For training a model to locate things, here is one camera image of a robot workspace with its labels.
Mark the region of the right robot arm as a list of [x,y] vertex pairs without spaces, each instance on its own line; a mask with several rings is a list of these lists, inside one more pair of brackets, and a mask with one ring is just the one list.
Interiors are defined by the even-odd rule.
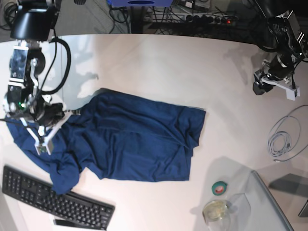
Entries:
[[[40,126],[52,126],[64,117],[61,103],[51,104],[45,95],[57,93],[65,84],[70,66],[71,51],[68,44],[55,35],[55,25],[60,13],[59,0],[19,0],[10,37],[18,41],[10,60],[10,78],[3,107],[12,119],[21,119]],[[46,64],[40,47],[42,42],[61,44],[67,54],[67,65],[60,84],[44,91],[39,75]]]

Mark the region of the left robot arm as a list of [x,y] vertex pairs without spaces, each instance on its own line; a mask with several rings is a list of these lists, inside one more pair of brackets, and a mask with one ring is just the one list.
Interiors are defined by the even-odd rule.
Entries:
[[294,10],[281,1],[255,0],[254,4],[274,36],[276,47],[270,49],[258,45],[261,50],[275,53],[275,56],[270,61],[263,60],[262,67],[254,73],[253,92],[255,95],[263,95],[279,87],[286,91],[287,99],[294,101],[300,96],[294,74],[301,62],[307,62],[308,35],[301,30]]

